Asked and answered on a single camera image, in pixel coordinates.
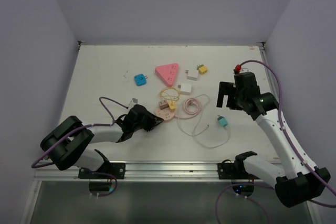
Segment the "pink round socket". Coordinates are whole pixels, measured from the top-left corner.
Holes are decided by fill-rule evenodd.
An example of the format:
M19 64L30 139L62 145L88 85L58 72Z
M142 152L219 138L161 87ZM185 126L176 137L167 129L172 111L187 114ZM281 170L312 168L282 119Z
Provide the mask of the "pink round socket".
M169 107L161 109L157 106L155 115L162 118L164 122L170 122L175 118L175 111L172 111Z

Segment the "brown pink plug adapter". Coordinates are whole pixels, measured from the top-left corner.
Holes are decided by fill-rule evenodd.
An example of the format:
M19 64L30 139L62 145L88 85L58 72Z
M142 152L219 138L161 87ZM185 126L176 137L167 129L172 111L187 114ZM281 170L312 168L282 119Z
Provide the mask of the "brown pink plug adapter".
M163 109L166 109L169 107L169 103L167 100L161 100L159 103L158 103L158 106L159 106L159 109L160 110L163 110Z

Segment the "small yellow plug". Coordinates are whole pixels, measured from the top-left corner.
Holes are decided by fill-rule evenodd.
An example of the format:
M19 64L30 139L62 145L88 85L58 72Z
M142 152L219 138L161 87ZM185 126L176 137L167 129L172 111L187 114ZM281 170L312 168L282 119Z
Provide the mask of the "small yellow plug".
M176 104L174 102L170 101L168 105L171 111L174 111L176 109Z

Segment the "yellow plug adapter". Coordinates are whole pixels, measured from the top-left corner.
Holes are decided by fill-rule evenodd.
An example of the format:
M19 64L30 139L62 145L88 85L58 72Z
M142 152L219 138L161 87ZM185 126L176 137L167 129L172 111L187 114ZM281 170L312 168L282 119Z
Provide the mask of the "yellow plug adapter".
M205 65L198 65L197 71L199 74L205 74L208 71L208 68Z

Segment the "teal plug adapter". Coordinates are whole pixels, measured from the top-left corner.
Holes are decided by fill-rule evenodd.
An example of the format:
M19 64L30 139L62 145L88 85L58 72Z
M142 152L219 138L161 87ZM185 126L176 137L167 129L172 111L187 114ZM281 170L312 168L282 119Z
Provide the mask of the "teal plug adapter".
M228 125L228 122L224 116L218 115L217 121L221 127L226 127Z

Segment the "white charger plug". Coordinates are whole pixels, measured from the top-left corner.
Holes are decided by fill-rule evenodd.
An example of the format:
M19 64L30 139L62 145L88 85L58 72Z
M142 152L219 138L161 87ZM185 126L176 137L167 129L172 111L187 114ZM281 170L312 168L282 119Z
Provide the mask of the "white charger plug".
M199 72L197 69L185 70L187 80L197 81Z
M182 95L191 95L192 93L192 85L189 83L181 83L178 85L178 88Z

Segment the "blue plug adapter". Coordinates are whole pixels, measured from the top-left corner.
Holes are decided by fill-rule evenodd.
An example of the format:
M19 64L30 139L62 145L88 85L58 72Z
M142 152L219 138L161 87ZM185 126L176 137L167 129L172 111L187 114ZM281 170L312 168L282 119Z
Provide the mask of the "blue plug adapter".
M144 74L137 74L134 76L134 82L136 84L136 86L143 86L147 83L147 76L145 76Z

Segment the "pink triangular power strip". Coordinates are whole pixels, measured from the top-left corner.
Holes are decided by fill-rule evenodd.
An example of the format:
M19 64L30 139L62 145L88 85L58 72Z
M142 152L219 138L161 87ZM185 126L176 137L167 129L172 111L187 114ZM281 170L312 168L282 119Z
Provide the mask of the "pink triangular power strip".
M155 67L155 74L167 86L172 87L179 70L178 63Z

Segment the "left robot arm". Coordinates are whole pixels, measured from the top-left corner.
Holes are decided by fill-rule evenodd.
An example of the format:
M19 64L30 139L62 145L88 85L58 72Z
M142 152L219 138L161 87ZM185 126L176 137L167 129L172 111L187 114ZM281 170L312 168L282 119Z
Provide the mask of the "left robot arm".
M163 121L139 104L110 124L85 125L76 116L70 116L42 140L40 147L59 170L77 166L90 170L97 178L104 178L109 172L109 161L102 151L89 150L89 144L122 143L136 131L149 132Z

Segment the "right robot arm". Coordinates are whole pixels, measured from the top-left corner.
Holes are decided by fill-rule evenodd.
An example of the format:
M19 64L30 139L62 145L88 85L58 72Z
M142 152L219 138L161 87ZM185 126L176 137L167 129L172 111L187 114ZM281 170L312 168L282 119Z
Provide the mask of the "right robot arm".
M319 197L331 175L320 168L305 153L286 121L282 118L279 103L272 93L261 93L252 72L237 73L234 82L220 82L217 107L244 111L264 131L281 160L282 167L248 151L235 157L233 163L218 163L218 174L240 179L255 176L275 189L280 202L290 208Z

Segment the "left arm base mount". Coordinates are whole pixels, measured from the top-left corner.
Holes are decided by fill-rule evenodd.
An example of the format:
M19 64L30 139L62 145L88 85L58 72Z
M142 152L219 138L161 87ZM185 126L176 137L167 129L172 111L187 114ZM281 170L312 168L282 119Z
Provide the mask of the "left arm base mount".
M75 166L80 179L124 179L125 163L110 162L99 150L85 150Z

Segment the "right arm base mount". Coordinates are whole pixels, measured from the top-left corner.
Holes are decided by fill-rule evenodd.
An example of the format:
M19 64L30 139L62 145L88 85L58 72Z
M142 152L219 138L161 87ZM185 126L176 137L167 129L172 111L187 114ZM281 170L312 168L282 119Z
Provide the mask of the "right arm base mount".
M224 160L220 163L217 163L217 172L219 179L254 179L256 178L254 175L246 172L244 168L243 161L248 157L256 156L257 153L253 151L244 152L235 157L234 161Z

